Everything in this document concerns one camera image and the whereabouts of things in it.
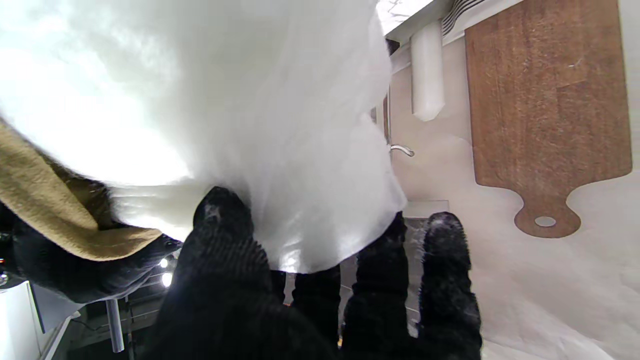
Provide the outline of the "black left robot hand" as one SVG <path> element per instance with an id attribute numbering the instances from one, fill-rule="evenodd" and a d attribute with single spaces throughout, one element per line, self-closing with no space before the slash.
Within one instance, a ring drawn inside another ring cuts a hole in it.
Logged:
<path id="1" fill-rule="evenodd" d="M 418 335 L 408 329 L 402 212 L 359 251 L 338 334 L 339 267 L 297 275 L 294 301 L 284 305 L 249 208 L 213 187 L 195 210 L 142 359 L 480 360 L 482 317 L 464 228 L 446 211 L 425 225 Z"/>

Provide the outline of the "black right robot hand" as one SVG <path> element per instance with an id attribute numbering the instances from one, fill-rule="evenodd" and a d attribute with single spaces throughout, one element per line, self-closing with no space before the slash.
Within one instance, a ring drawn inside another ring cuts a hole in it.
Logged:
<path id="1" fill-rule="evenodd" d="M 139 289 L 162 259 L 182 248 L 182 241 L 161 235 L 123 259 L 96 261 L 78 257 L 46 239 L 0 206 L 1 289 L 26 281 L 77 304 L 120 299 Z"/>

